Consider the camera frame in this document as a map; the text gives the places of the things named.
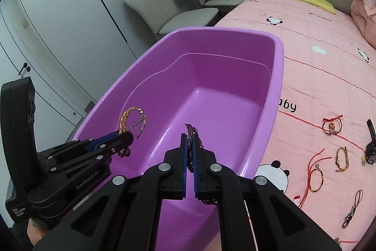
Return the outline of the person's left hand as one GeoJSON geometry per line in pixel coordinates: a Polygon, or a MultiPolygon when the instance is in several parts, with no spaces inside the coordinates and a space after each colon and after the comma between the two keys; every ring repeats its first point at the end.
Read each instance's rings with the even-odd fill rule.
{"type": "Polygon", "coordinates": [[[34,223],[32,219],[29,219],[27,225],[27,235],[33,246],[37,244],[42,238],[44,238],[49,233],[49,230],[43,227],[39,227],[34,223]]]}

